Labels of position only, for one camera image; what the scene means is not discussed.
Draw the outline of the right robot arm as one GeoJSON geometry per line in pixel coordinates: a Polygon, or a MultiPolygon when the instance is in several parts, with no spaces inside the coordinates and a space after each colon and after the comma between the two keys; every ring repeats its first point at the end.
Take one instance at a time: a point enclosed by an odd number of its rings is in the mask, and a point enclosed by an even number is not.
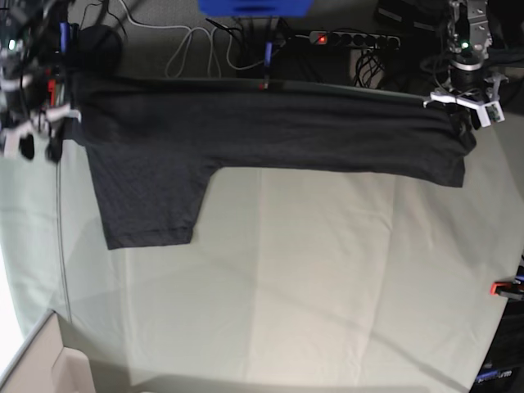
{"type": "Polygon", "coordinates": [[[1,4],[1,155],[32,160],[46,144],[47,160],[61,160],[65,123],[80,120],[73,104],[68,1],[1,4]]]}

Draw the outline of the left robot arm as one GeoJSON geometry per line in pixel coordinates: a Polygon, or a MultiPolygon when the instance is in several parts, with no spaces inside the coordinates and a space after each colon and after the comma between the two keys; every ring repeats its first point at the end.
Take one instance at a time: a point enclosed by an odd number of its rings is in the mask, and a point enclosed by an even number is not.
{"type": "Polygon", "coordinates": [[[508,78],[488,69],[488,49],[492,36],[487,1],[449,1],[446,49],[438,61],[446,62],[447,80],[439,79],[437,88],[423,103],[439,102],[469,112],[478,129],[505,121],[499,90],[508,78]]]}

